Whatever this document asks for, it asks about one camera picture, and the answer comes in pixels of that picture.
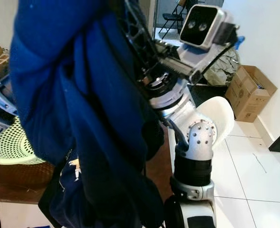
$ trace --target blue cloth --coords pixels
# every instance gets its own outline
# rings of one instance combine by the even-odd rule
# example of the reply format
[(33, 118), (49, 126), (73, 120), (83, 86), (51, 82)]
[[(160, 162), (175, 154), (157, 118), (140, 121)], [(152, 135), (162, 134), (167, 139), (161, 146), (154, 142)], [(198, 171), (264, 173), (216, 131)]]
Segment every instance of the blue cloth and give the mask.
[[(159, 227), (161, 197), (140, 172), (163, 131), (135, 86), (133, 56), (107, 1), (19, 0), (10, 51), (35, 154), (54, 165), (67, 157), (53, 217), (67, 228), (134, 227), (137, 218)], [(76, 159), (81, 172), (69, 163)]]

